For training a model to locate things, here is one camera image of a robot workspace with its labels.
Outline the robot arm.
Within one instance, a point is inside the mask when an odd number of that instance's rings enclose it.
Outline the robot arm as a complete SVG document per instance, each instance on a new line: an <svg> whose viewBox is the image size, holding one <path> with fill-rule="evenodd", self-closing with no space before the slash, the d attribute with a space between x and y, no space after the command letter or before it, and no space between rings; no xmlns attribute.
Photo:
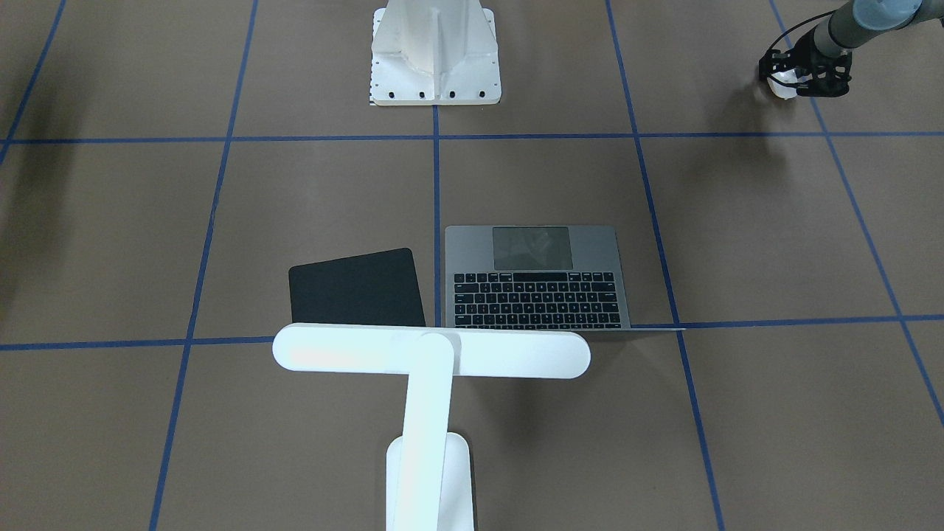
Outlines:
<svg viewBox="0 0 944 531"><path fill-rule="evenodd" d="M796 77L845 75L852 53L888 32L940 19L941 1L847 1L805 33L785 53L782 70Z"/></svg>

